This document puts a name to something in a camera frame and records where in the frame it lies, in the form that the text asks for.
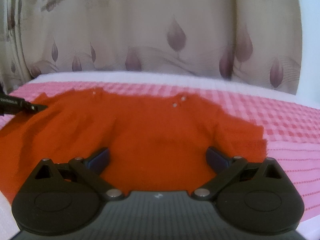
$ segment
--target white logo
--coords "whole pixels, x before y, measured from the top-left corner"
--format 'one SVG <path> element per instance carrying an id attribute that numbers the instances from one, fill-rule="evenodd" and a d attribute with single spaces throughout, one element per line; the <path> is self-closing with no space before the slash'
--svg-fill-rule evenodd
<path id="1" fill-rule="evenodd" d="M 163 195 L 161 194 L 161 193 L 158 193 L 158 194 L 156 194 L 156 195 L 154 195 L 157 199 L 159 199 L 159 198 L 162 198 L 163 197 Z"/>

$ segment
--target white wall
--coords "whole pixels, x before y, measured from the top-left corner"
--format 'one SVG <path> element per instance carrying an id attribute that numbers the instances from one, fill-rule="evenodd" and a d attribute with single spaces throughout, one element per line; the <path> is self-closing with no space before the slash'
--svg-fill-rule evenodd
<path id="1" fill-rule="evenodd" d="M 302 64 L 297 97 L 320 102 L 320 0 L 300 0 Z"/>

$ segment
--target orange fabric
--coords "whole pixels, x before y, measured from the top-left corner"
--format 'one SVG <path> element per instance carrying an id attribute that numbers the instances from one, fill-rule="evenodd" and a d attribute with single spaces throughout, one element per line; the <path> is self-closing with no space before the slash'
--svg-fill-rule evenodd
<path id="1" fill-rule="evenodd" d="M 101 177 L 128 193 L 193 191 L 215 175 L 205 160 L 209 146 L 251 162 L 266 155 L 262 127 L 197 95 L 137 97 L 91 89 L 42 94 L 35 102 L 49 108 L 20 113 L 0 130 L 0 190 L 10 203 L 45 157 L 66 163 L 109 147 L 111 161 Z"/>

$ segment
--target triangular cutout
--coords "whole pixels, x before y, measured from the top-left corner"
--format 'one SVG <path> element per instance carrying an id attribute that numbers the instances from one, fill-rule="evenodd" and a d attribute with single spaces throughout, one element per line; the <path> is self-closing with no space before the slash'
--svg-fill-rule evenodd
<path id="1" fill-rule="evenodd" d="M 276 170 L 274 165 L 268 165 L 265 176 L 267 178 L 282 179 L 280 173 Z"/>
<path id="2" fill-rule="evenodd" d="M 35 179 L 47 179 L 47 178 L 51 178 L 52 177 L 52 173 L 50 171 L 50 168 L 48 165 L 43 165 L 41 167 L 41 169 L 38 171 Z"/>

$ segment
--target pink striped fabric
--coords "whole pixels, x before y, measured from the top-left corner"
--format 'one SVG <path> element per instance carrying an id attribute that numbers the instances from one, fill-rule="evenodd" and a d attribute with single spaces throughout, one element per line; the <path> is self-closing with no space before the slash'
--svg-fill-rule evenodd
<path id="1" fill-rule="evenodd" d="M 279 161 L 303 197 L 303 220 L 320 214 L 320 110 L 227 91 L 153 84 L 46 82 L 26 84 L 12 95 L 32 101 L 41 93 L 51 97 L 71 89 L 94 87 L 126 95 L 169 97 L 180 92 L 196 93 L 221 105 L 231 115 L 262 125 L 264 138 L 268 140 L 268 154 Z M 0 117 L 0 128 L 11 118 Z"/>

